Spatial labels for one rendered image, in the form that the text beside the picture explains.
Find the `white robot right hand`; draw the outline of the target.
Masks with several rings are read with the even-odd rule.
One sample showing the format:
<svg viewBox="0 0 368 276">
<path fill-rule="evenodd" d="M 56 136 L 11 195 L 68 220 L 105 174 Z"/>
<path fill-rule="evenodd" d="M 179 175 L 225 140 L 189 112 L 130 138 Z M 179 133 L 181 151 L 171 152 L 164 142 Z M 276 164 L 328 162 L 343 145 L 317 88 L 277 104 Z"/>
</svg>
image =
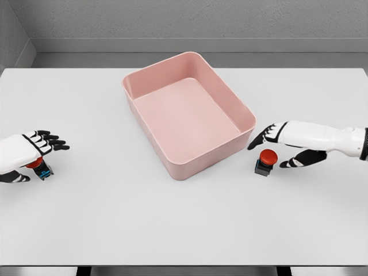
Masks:
<svg viewBox="0 0 368 276">
<path fill-rule="evenodd" d="M 250 142 L 248 150 L 265 143 L 280 143 L 304 151 L 280 163 L 281 168 L 306 167 L 326 160 L 327 153 L 336 148 L 342 130 L 319 124 L 288 121 L 267 126 Z"/>
</svg>

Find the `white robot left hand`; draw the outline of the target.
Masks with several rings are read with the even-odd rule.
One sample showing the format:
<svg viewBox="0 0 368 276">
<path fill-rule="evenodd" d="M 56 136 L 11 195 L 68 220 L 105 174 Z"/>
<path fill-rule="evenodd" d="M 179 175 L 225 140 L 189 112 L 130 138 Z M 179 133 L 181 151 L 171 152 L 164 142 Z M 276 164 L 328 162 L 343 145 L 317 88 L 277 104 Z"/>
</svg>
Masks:
<svg viewBox="0 0 368 276">
<path fill-rule="evenodd" d="M 53 151 L 69 150 L 70 146 L 49 131 L 37 130 L 12 135 L 0 140 L 0 182 L 28 182 L 30 178 L 17 170 Z"/>
</svg>

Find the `red button industrial switch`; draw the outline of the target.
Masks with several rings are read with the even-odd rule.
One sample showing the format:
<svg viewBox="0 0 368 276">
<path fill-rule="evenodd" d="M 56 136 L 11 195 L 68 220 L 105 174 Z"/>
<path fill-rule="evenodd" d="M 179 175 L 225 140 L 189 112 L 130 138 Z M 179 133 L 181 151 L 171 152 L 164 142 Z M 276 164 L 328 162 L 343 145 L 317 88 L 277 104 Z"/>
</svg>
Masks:
<svg viewBox="0 0 368 276">
<path fill-rule="evenodd" d="M 259 158 L 255 165 L 254 172 L 256 174 L 267 177 L 273 170 L 273 165 L 278 161 L 278 155 L 271 149 L 264 149 L 260 152 Z"/>
<path fill-rule="evenodd" d="M 27 164 L 26 167 L 32 169 L 42 181 L 53 175 L 51 167 L 46 164 L 42 157 L 39 157 L 34 162 Z"/>
</svg>

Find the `pink rectangular plastic basket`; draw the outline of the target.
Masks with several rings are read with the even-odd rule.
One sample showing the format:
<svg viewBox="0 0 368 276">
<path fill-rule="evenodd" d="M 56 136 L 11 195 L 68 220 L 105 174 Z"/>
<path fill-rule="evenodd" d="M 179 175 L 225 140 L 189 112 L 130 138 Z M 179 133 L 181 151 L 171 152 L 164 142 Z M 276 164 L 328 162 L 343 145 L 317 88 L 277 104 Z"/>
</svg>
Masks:
<svg viewBox="0 0 368 276">
<path fill-rule="evenodd" d="M 173 179 L 242 150 L 256 117 L 198 53 L 184 52 L 122 79 L 129 107 Z"/>
</svg>

